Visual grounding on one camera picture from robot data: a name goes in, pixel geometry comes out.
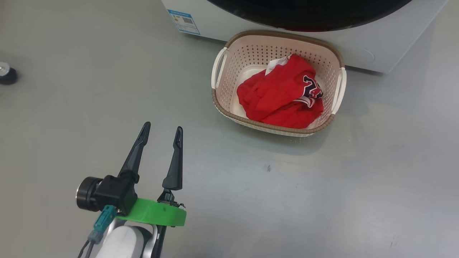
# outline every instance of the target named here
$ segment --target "blue and white sticker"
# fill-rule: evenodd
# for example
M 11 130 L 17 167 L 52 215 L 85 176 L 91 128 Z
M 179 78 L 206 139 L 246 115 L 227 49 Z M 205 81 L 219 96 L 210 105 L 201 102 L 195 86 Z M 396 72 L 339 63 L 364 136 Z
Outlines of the blue and white sticker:
M 193 17 L 191 17 L 191 14 L 180 11 L 172 11 L 169 9 L 168 11 L 179 31 L 194 35 L 201 35 L 198 28 L 196 27 Z

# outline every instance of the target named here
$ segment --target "black round door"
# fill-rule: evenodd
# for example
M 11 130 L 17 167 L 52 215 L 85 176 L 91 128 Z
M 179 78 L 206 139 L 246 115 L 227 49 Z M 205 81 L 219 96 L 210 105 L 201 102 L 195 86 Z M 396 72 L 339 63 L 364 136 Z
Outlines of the black round door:
M 208 0 L 243 19 L 292 31 L 330 31 L 360 26 L 411 0 Z

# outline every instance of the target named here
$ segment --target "basket rim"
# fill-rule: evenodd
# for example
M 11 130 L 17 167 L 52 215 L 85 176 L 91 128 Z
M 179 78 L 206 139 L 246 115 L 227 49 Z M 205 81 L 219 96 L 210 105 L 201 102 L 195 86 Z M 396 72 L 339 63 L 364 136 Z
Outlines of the basket rim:
M 276 38 L 284 38 L 284 39 L 293 39 L 293 40 L 298 40 L 298 41 L 303 41 L 315 45 L 322 46 L 324 48 L 327 48 L 328 50 L 332 51 L 333 54 L 338 58 L 338 62 L 340 64 L 340 67 L 344 67 L 344 59 L 341 56 L 341 53 L 338 51 L 338 49 L 323 40 L 320 39 L 314 39 L 306 36 L 301 36 L 301 35 L 296 35 L 296 34 L 290 34 L 290 33 L 285 33 L 285 32 L 279 32 L 279 31 L 272 31 L 272 30 L 247 30 L 243 31 L 241 33 L 238 33 L 234 35 L 231 39 L 226 42 L 225 47 L 230 48 L 230 46 L 238 39 L 246 37 L 246 36 L 268 36 L 268 37 L 276 37 Z
M 330 43 L 325 42 L 323 40 L 319 39 L 314 39 L 310 37 L 305 37 L 301 35 L 295 35 L 295 34 L 290 34 L 290 33 L 284 33 L 284 32 L 277 32 L 277 31 L 269 31 L 269 30 L 247 30 L 241 33 L 236 34 L 233 36 L 225 45 L 226 48 L 229 48 L 236 40 L 246 37 L 246 36 L 268 36 L 268 37 L 277 37 L 277 38 L 285 38 L 285 39 L 294 39 L 294 40 L 299 40 L 299 41 L 304 41 L 307 43 L 319 45 L 322 47 L 325 47 L 329 49 L 330 51 L 333 52 L 333 54 L 336 55 L 338 58 L 338 62 L 340 64 L 340 67 L 344 67 L 344 60 L 340 54 L 340 52 Z M 294 133 L 294 134 L 313 134 L 317 133 L 321 130 L 323 130 L 325 127 L 327 127 L 335 118 L 334 114 L 330 114 L 320 126 L 312 128 L 312 129 L 294 129 L 294 128 L 288 128 L 288 127 L 281 127 L 281 126 L 276 126 L 276 125 L 271 125 L 267 123 L 262 123 L 262 122 L 257 122 L 253 121 L 247 118 L 243 118 L 237 115 L 234 115 L 225 109 L 220 105 L 217 99 L 217 91 L 215 89 L 212 89 L 212 100 L 213 103 L 215 104 L 215 107 L 220 111 L 222 114 L 224 114 L 227 117 L 230 117 L 232 119 L 239 120 L 244 123 L 248 123 L 254 126 L 266 128 L 266 129 L 271 129 L 271 130 L 276 130 L 276 131 L 282 131 L 282 132 L 287 132 L 287 133 Z
M 218 111 L 220 111 L 223 115 L 225 115 L 225 116 L 227 116 L 229 118 L 233 118 L 233 119 L 236 119 L 236 120 L 239 120 L 241 122 L 248 123 L 248 124 L 251 124 L 251 125 L 254 125 L 254 126 L 263 127 L 263 128 L 266 128 L 266 129 L 271 129 L 271 130 L 276 130 L 276 131 L 287 132 L 287 133 L 294 133 L 294 134 L 313 134 L 313 133 L 317 133 L 317 132 L 322 131 L 323 129 L 325 129 L 325 127 L 327 127 L 333 121 L 333 119 L 335 118 L 334 114 L 330 114 L 328 116 L 327 120 L 325 120 L 325 122 L 323 122 L 320 126 L 318 126 L 316 128 L 312 128 L 312 129 L 294 129 L 294 128 L 288 128 L 288 127 L 282 127 L 282 126 L 276 126 L 276 125 L 271 125 L 271 124 L 267 124 L 267 123 L 257 122 L 257 121 L 253 121 L 253 120 L 250 120 L 250 119 L 247 119 L 247 118 L 236 116 L 235 114 L 226 111 L 220 105 L 220 103 L 218 102 L 218 99 L 217 99 L 217 91 L 214 90 L 214 89 L 212 89 L 212 100 L 213 100 L 213 103 L 215 104 L 215 107 L 218 109 Z

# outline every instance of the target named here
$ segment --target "qr code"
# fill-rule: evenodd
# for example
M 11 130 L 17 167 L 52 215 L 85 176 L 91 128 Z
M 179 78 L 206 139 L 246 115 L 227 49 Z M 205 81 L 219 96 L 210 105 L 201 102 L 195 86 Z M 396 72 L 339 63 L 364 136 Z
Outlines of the qr code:
M 193 24 L 193 20 L 191 20 L 190 18 L 183 17 L 183 21 L 189 24 Z

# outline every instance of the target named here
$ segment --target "caster wheel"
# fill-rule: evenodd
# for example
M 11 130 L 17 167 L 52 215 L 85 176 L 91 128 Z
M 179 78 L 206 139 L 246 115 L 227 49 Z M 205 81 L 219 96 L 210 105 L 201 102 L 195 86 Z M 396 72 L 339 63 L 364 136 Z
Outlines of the caster wheel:
M 0 84 L 10 85 L 17 82 L 17 72 L 7 63 L 0 62 Z

